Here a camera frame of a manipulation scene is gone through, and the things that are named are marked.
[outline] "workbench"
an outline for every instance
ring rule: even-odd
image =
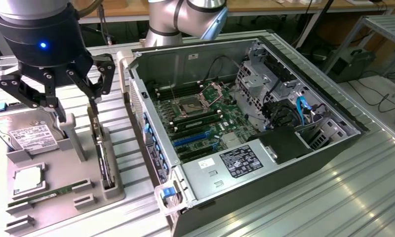
[[[90,0],[74,0],[78,8],[86,7]],[[302,3],[285,2],[279,4],[274,0],[229,0],[229,16],[259,16],[259,15],[290,15],[313,13],[314,16],[308,24],[305,33],[298,42],[298,47],[302,46],[309,32],[314,27],[316,21],[321,15],[321,11],[326,5],[328,0],[322,3],[313,4],[308,10],[309,5]],[[382,7],[386,11],[385,14],[392,14],[395,9],[395,0],[385,0],[388,8]],[[147,21],[150,19],[149,1],[147,0],[105,0],[106,19],[107,22],[129,22],[129,21]],[[329,13],[334,12],[365,12],[377,11],[378,7],[373,5],[354,5],[346,0],[336,0]],[[87,17],[80,19],[82,24],[99,23],[96,11]],[[3,40],[0,33],[0,51],[3,55],[12,55],[12,51],[7,42]]]
[[[395,132],[277,34],[266,31],[231,33],[221,35],[219,39],[251,36],[270,40],[370,132],[320,171],[187,236],[395,236]],[[185,39],[185,42],[194,41],[198,39]],[[115,56],[118,51],[138,47],[139,43],[131,43],[90,48],[90,51],[92,55],[111,53]],[[0,65],[16,65],[15,57],[3,57]],[[90,78],[95,80],[98,75],[94,70]],[[66,111],[76,116],[76,131],[86,131],[86,95],[76,86],[66,86],[58,89],[58,96]],[[0,90],[0,101],[14,102],[15,99]],[[123,104],[118,74],[99,111],[99,119],[111,131],[126,199],[27,236],[170,237],[170,226],[159,212]],[[0,141],[0,237],[7,236],[3,229],[10,218],[3,199],[4,151],[6,145]]]

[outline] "power supply label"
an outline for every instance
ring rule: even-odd
[[[10,134],[27,151],[34,151],[58,144],[46,124],[11,131]]]
[[[254,172],[263,167],[255,152],[249,145],[219,155],[234,178]]]

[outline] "slotted metal table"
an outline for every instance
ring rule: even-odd
[[[325,64],[322,71],[326,74],[330,72],[333,66],[338,61],[342,51],[350,46],[352,41],[354,40],[364,26],[369,27],[373,31],[380,33],[384,37],[386,37],[395,43],[395,15],[362,16],[336,54],[329,58]],[[366,43],[368,41],[364,40],[360,45],[365,46]]]
[[[219,39],[263,36],[370,128],[370,133],[318,172],[241,208],[187,237],[226,236],[395,236],[395,133],[352,99],[341,87],[293,47],[266,31],[221,35]],[[138,48],[139,43],[91,48],[92,54]],[[3,57],[0,66],[15,65]],[[98,71],[90,78],[99,76]],[[118,165],[125,184],[125,200],[68,219],[27,236],[47,237],[170,237],[170,225],[159,212],[154,187],[126,113],[119,75],[110,95],[99,104],[101,121],[111,131]],[[76,86],[59,89],[68,113],[76,116],[76,131],[88,129],[86,103]],[[15,99],[0,90],[0,101]],[[6,145],[0,141],[0,237],[11,218],[4,211],[3,184]]]

